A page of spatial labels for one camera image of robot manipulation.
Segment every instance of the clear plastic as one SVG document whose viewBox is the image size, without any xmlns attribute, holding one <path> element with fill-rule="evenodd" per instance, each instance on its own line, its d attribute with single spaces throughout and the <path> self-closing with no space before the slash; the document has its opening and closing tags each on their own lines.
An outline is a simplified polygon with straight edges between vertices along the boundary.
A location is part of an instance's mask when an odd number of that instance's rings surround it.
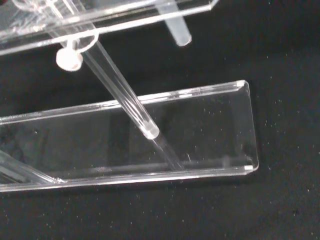
<svg viewBox="0 0 320 240">
<path fill-rule="evenodd" d="M 182 16 L 218 0 L 2 0 L 0 55 L 166 20 L 180 46 L 191 40 Z"/>
<path fill-rule="evenodd" d="M 0 118 L 0 191 L 235 176 L 258 168 L 246 81 L 138 99 L 160 129 L 154 140 L 116 100 Z"/>
</svg>

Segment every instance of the black fabric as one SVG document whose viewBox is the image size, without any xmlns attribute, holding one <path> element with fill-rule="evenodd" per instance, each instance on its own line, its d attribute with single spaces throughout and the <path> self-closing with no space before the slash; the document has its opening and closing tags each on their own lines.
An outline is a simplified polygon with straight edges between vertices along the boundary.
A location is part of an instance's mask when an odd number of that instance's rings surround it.
<svg viewBox="0 0 320 240">
<path fill-rule="evenodd" d="M 0 239 L 320 239 L 320 4 L 221 0 L 186 18 L 178 48 L 158 23 L 101 42 L 138 95 L 245 79 L 259 162 L 245 177 L 0 194 Z M 0 114 L 111 99 L 58 46 L 0 58 Z"/>
</svg>

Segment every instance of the clear acrylic stand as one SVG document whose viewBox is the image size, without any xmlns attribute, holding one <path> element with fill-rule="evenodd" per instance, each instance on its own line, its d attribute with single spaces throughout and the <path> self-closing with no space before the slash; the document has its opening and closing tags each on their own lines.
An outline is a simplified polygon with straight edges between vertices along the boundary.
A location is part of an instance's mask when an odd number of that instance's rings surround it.
<svg viewBox="0 0 320 240">
<path fill-rule="evenodd" d="M 4 23 L 0 28 L 0 55 L 61 43 L 63 48 L 57 53 L 57 64 L 67 71 L 76 71 L 84 60 L 116 101 L 1 118 L 0 136 L 4 141 L 0 148 L 0 191 L 244 175 L 257 169 L 249 86 L 245 81 L 138 98 L 98 41 L 100 33 L 164 20 L 177 45 L 185 46 L 192 37 L 183 16 L 210 10 L 217 2 L 12 0 L 4 5 L 7 12 L 12 7 L 19 10 L 15 14 L 9 11 L 11 16 L 8 19 L 0 17 Z M 0 12 L 7 14 L 5 8 L 0 8 Z M 193 120 L 204 123 L 211 118 L 210 112 L 215 114 L 215 108 L 211 107 L 216 98 L 223 98 L 221 102 L 228 99 L 225 105 L 229 108 L 224 110 L 231 113 L 228 118 L 246 116 L 241 126 L 235 121 L 223 126 L 223 136 L 219 136 L 216 126 L 200 129 L 203 136 L 216 136 L 215 142 L 223 139 L 221 137 L 233 141 L 233 144 L 229 143 L 230 147 L 224 145 L 224 149 L 220 146 L 216 152 L 206 148 L 200 150 L 204 147 L 202 145 L 213 142 L 203 141 L 201 134 L 195 135 L 197 125 L 187 124 L 192 117 L 186 112 L 176 114 L 186 122 L 184 130 L 181 129 L 183 124 L 176 122 L 171 131 L 163 131 L 154 122 L 156 116 L 152 117 L 161 114 L 162 121 L 170 119 L 170 115 L 166 116 L 168 101 L 174 103 L 169 109 L 179 110 L 186 105 L 188 108 L 196 105 L 196 109 L 202 108 L 209 102 L 209 116 L 205 114 Z M 143 104 L 152 106 L 149 110 L 151 116 Z M 120 106 L 131 118 L 134 128 L 119 111 Z M 118 125 L 118 118 L 123 119 L 121 125 Z M 78 129 L 86 128 L 81 123 L 89 126 L 94 123 L 94 129 L 86 131 L 88 135 L 79 136 Z M 185 131 L 192 129 L 193 134 L 186 136 Z M 175 144 L 176 141 L 183 142 L 181 138 L 186 137 L 190 138 L 189 144 L 194 144 L 193 150 Z M 100 139 L 105 141 L 99 146 Z"/>
</svg>

